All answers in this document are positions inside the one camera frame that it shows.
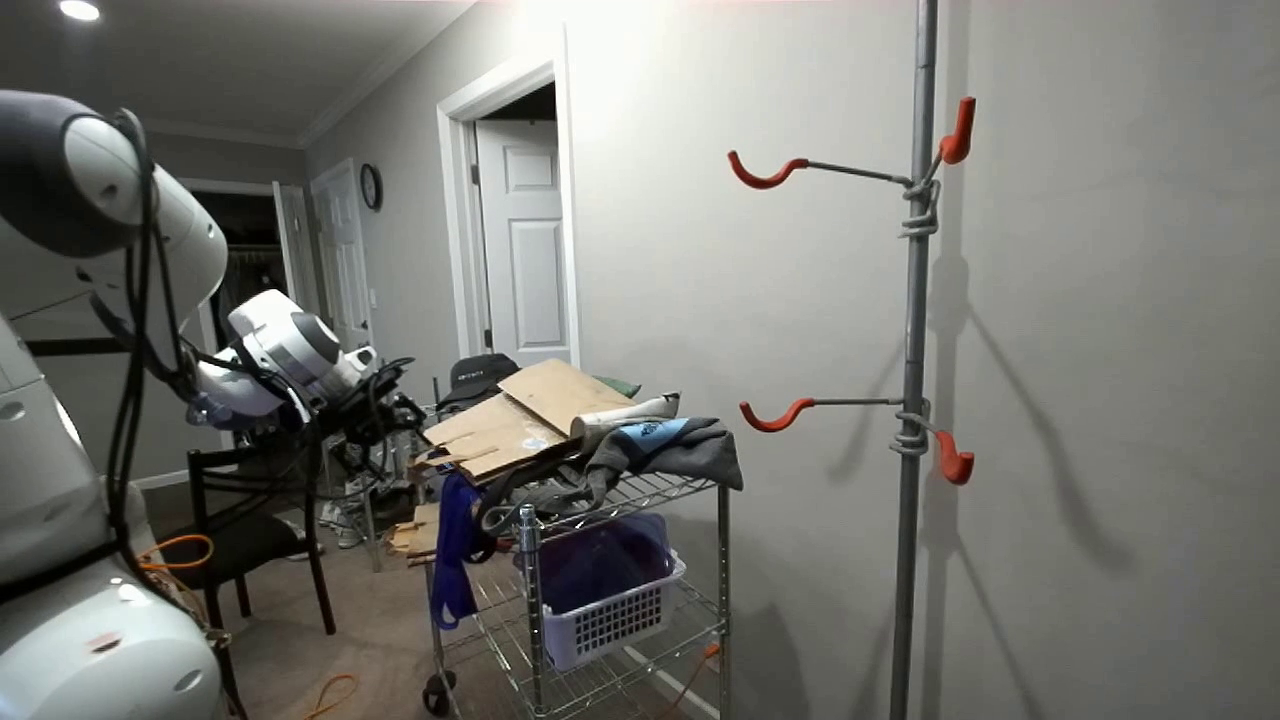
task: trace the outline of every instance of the cable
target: cable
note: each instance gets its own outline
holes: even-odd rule
[[[133,320],[133,335],[130,335],[130,367],[126,367],[126,387],[122,387],[122,404],[118,404],[118,428],[112,428],[112,446],[110,446],[110,523],[118,532],[118,547],[126,555],[126,568],[151,592],[159,592],[159,584],[139,568],[139,559],[133,555],[133,532],[130,532],[130,476],[133,476],[133,452],[135,452],[135,436],[139,436],[139,410],[146,410],[146,361],[150,361],[150,274],[151,274],[151,242],[155,242],[155,166],[151,166],[151,150],[146,138],[146,128],[133,111],[126,114],[126,136],[133,138],[139,166],[135,166],[135,185],[139,185],[139,246],[126,246],[126,305],[130,305],[130,320]]]
[[[166,234],[159,234],[159,187],[155,187],[155,156],[150,147],[150,131],[146,125],[122,109],[126,125],[130,125],[130,136],[135,144],[135,156],[139,156],[139,211],[146,211],[146,224],[139,224],[139,238],[146,238],[146,274],[139,274],[139,296],[135,296],[135,309],[133,315],[139,320],[133,331],[146,339],[146,354],[150,354],[150,367],[170,382],[175,387],[180,394],[187,394],[183,387],[183,344],[180,344],[180,331],[175,331],[175,305],[174,305],[174,268],[170,268],[170,256],[166,256]],[[166,354],[155,350],[155,344],[150,339],[150,296],[151,296],[151,256],[159,265],[159,290],[166,290],[166,331],[170,331],[170,347],[174,347],[174,365],[166,365]]]
[[[204,544],[200,555],[192,559],[166,559],[170,547],[183,547],[183,544]],[[197,608],[187,602],[187,584],[175,577],[175,570],[192,570],[192,568],[204,568],[212,559],[217,544],[212,534],[204,532],[180,532],[180,534],[170,534],[155,544],[155,555],[135,555],[139,570],[175,602],[183,608],[187,614],[197,614]]]
[[[679,717],[679,705],[686,705],[686,697],[693,692],[697,677],[702,677],[702,672],[707,667],[707,661],[720,657],[720,653],[724,653],[724,644],[711,644],[711,649],[693,665],[679,697],[668,705],[668,717],[672,717],[672,720]]]
[[[320,720],[320,717],[338,713],[338,706],[339,706],[343,698],[353,698],[358,692],[362,692],[362,679],[358,679],[353,672],[327,677],[327,679],[320,684],[318,706],[314,706],[304,720]]]

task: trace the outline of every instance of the door frame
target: door frame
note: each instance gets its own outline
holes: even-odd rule
[[[265,181],[265,185],[246,185],[246,181],[183,181],[187,190],[227,190],[227,195],[268,195],[273,201],[273,215],[275,215],[275,246],[279,246],[279,265],[286,265],[286,283],[289,290],[297,290],[297,256],[289,251],[286,238],[286,208],[279,208],[279,190],[289,187],[286,181]]]
[[[560,270],[565,270],[565,322],[570,361],[581,365],[581,311],[576,311],[576,238],[573,238],[573,171],[570,171],[570,77],[565,65],[516,58],[485,70],[435,103],[446,224],[450,224],[450,274],[453,274],[453,329],[458,350],[482,350],[482,201],[471,190],[477,118],[508,109],[511,101],[555,83],[555,181],[560,181]]]
[[[273,195],[273,185],[246,185],[246,181],[207,181],[207,176],[187,176],[180,181],[192,195],[197,190],[226,190],[226,195],[268,195],[275,224],[279,224],[279,204]],[[289,251],[286,251],[286,234],[275,226],[275,246],[279,246],[279,265],[286,265],[286,283],[292,286],[292,268],[289,268]],[[217,347],[217,331],[212,322],[221,322],[226,315],[212,315],[212,305],[204,305],[204,311],[192,315],[197,331],[200,331],[200,347]]]

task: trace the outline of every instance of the red hook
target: red hook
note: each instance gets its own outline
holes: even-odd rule
[[[817,400],[814,394],[801,394],[791,400],[775,418],[766,418],[754,410],[754,404],[735,404],[746,410],[746,418],[757,428],[757,433],[784,433],[801,418],[801,410],[808,410]]]
[[[808,166],[808,160],[796,156],[780,171],[757,176],[757,171],[750,171],[750,164],[735,150],[729,150],[729,166],[731,166],[735,181],[746,181],[750,187],[766,190],[766,187],[780,187],[796,166]]]
[[[931,441],[937,441],[937,472],[948,485],[969,485],[973,463],[976,463],[973,452],[959,452],[952,433],[937,433]]]
[[[955,109],[955,128],[940,138],[937,156],[944,164],[966,164],[969,156],[969,144],[973,144],[973,114],[976,114],[976,101],[966,94],[959,109]]]

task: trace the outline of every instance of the cardboard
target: cardboard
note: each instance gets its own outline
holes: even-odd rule
[[[458,459],[468,476],[485,480],[508,463],[560,446],[565,433],[535,418],[508,394],[489,394],[468,410],[431,422],[430,444],[446,446],[446,459]]]
[[[565,361],[545,361],[500,380],[500,394],[431,422],[425,436],[446,455],[425,455],[421,463],[446,459],[462,463],[471,480],[489,480],[500,469],[570,444],[573,418],[603,408],[630,408],[630,400]]]
[[[413,555],[413,559],[430,559],[430,555],[435,555],[435,534],[440,534],[440,508],[415,502],[413,523],[397,523],[392,552]]]
[[[613,408],[631,404],[618,387],[599,382],[595,377],[586,377],[581,367],[573,367],[565,361],[545,361],[545,365],[533,365],[533,367],[500,380],[500,391],[511,394],[522,408],[535,410],[560,436],[573,436],[576,417],[613,410]]]

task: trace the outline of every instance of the doorway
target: doorway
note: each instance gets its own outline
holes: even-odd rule
[[[462,354],[581,365],[565,77],[489,70],[435,118]]]
[[[286,251],[279,251],[279,231],[275,231],[275,201],[273,190],[217,190],[217,187],[197,187],[192,190],[207,215],[226,226],[227,234],[227,270],[226,283],[207,296],[212,311],[212,347],[227,347],[227,311],[246,305],[249,296],[265,286],[279,286],[289,296],[289,270],[286,270]]]

